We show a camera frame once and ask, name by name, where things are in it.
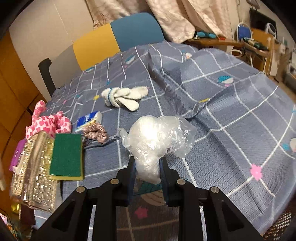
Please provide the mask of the clear plastic bag bundle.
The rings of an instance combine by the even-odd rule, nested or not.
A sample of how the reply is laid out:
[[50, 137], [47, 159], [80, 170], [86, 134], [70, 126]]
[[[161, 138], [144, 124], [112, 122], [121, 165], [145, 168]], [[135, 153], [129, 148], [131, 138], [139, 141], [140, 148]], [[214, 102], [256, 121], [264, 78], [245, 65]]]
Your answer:
[[197, 128], [180, 116], [146, 115], [126, 131], [118, 129], [122, 145], [135, 159], [137, 178], [160, 184], [159, 160], [166, 153], [178, 158], [189, 154], [195, 143]]

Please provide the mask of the leopard print scrunchie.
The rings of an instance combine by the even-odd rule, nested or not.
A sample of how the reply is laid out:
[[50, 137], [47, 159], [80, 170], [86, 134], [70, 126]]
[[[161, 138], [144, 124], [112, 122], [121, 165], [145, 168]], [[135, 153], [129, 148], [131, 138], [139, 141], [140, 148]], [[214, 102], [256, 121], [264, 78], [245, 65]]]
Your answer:
[[100, 123], [92, 123], [83, 128], [83, 135], [89, 140], [94, 140], [104, 144], [108, 139], [108, 133]]

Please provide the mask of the yellow green scrub sponge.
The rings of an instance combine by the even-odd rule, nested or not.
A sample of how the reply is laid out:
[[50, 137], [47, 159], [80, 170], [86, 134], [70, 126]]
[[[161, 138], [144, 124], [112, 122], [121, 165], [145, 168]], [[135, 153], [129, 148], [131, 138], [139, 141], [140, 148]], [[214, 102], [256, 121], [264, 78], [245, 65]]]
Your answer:
[[80, 134], [56, 134], [49, 171], [51, 178], [61, 181], [83, 180], [82, 150]]

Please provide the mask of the blue tissue packet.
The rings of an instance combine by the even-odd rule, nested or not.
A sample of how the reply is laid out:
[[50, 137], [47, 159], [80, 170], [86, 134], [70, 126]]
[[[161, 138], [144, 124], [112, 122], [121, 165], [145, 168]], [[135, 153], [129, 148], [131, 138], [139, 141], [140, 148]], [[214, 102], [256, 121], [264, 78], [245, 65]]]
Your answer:
[[86, 126], [89, 126], [93, 123], [101, 124], [101, 122], [102, 114], [100, 111], [94, 111], [92, 113], [86, 114], [77, 120], [75, 132], [80, 133]]

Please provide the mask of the white socks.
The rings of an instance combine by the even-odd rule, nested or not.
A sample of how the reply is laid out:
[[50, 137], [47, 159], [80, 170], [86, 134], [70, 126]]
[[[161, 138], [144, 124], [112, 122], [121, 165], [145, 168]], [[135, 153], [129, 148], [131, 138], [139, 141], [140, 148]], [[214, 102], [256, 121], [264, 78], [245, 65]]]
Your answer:
[[101, 96], [107, 106], [121, 108], [122, 106], [129, 111], [136, 111], [139, 108], [139, 101], [146, 97], [149, 88], [146, 86], [137, 86], [134, 88], [107, 88], [103, 90]]

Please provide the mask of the grey checked bed sheet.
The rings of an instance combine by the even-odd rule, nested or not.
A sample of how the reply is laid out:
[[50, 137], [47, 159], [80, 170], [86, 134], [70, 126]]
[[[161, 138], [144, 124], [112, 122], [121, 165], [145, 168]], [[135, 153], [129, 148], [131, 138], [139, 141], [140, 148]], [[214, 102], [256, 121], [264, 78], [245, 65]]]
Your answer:
[[295, 194], [295, 103], [262, 72], [217, 49], [162, 42], [136, 46], [78, 73], [55, 90], [45, 115], [62, 111], [73, 126], [102, 115], [109, 140], [84, 142], [82, 181], [62, 197], [94, 188], [125, 168], [121, 140], [132, 125], [159, 144], [181, 178], [217, 186], [260, 234]]

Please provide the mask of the pink white plush toy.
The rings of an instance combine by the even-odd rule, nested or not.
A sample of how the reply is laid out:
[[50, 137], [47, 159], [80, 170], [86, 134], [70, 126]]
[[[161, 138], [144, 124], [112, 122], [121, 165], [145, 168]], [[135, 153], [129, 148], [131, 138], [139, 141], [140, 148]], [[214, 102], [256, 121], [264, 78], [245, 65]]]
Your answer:
[[26, 127], [26, 140], [41, 131], [45, 131], [52, 138], [55, 138], [57, 133], [71, 133], [72, 123], [69, 118], [64, 116], [62, 111], [48, 116], [41, 116], [41, 113], [45, 110], [45, 102], [43, 100], [37, 102], [32, 115], [32, 124]]

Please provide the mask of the gold ornate tissue box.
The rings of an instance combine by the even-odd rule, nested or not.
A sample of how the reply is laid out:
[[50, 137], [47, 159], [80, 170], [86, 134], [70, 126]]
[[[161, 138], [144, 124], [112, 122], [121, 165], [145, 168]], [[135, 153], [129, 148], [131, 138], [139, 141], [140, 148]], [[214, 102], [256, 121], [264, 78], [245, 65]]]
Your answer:
[[60, 182], [51, 178], [54, 139], [41, 131], [30, 137], [11, 181], [11, 198], [29, 208], [54, 212], [61, 204]]

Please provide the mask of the purple cardboard box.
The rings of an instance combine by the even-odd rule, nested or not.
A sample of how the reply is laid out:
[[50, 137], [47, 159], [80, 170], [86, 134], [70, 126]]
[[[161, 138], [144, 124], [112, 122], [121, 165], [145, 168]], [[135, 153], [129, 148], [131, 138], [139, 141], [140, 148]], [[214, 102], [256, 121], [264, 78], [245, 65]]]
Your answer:
[[18, 166], [19, 158], [21, 156], [21, 153], [22, 153], [22, 150], [23, 150], [23, 147], [24, 147], [26, 141], [27, 141], [26, 139], [23, 139], [23, 140], [20, 140], [17, 144], [17, 147], [15, 149], [15, 152], [13, 154], [13, 157], [11, 159], [11, 164], [9, 167], [9, 170], [12, 172], [15, 172], [15, 170]]

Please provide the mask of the wicker chair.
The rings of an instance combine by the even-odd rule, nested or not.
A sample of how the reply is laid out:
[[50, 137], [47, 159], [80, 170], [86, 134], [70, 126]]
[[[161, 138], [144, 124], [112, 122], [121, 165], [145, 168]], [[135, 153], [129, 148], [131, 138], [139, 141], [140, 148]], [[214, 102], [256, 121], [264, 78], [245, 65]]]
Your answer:
[[270, 241], [280, 240], [292, 223], [294, 217], [295, 211], [292, 211], [291, 209], [284, 211], [277, 221], [265, 232], [263, 239]]

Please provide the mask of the grey yellow blue headboard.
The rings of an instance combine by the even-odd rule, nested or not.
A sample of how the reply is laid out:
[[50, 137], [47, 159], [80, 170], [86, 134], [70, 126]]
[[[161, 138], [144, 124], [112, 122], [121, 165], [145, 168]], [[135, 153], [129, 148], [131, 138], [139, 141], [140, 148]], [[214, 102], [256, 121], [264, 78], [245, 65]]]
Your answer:
[[55, 88], [68, 84], [79, 72], [139, 45], [165, 40], [158, 21], [149, 13], [125, 16], [86, 33], [55, 58], [49, 74]]

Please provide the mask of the pink patterned curtain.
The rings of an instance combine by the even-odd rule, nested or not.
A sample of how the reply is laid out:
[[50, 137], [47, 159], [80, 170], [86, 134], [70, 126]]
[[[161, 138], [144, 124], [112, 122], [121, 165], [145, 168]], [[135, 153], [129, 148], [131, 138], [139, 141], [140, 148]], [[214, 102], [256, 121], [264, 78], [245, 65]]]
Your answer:
[[232, 37], [227, 1], [96, 0], [86, 1], [95, 28], [138, 13], [154, 15], [165, 37], [175, 43], [192, 39], [197, 30]]

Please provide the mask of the wooden desk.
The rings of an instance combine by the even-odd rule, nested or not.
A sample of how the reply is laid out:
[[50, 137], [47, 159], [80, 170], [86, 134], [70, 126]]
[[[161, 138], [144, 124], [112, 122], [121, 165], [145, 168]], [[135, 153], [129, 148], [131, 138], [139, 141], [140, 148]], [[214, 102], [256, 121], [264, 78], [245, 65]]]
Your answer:
[[270, 76], [272, 69], [275, 66], [273, 64], [274, 55], [279, 48], [279, 42], [276, 41], [272, 34], [265, 31], [252, 28], [252, 39], [256, 42], [260, 42], [267, 48], [267, 50], [259, 50], [254, 46], [248, 44], [245, 41], [238, 41], [233, 39], [190, 39], [185, 43], [197, 47], [203, 48], [217, 48], [221, 49], [234, 57], [245, 61], [252, 67], [262, 71], [266, 76]]

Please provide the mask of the blue folding chair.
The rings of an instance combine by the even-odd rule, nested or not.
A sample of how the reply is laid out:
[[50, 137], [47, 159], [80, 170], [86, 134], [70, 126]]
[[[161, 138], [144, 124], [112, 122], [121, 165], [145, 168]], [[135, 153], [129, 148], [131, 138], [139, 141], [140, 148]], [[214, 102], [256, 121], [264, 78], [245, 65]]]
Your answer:
[[251, 28], [244, 22], [240, 22], [237, 26], [236, 36], [238, 42], [241, 42], [244, 38], [252, 39]]

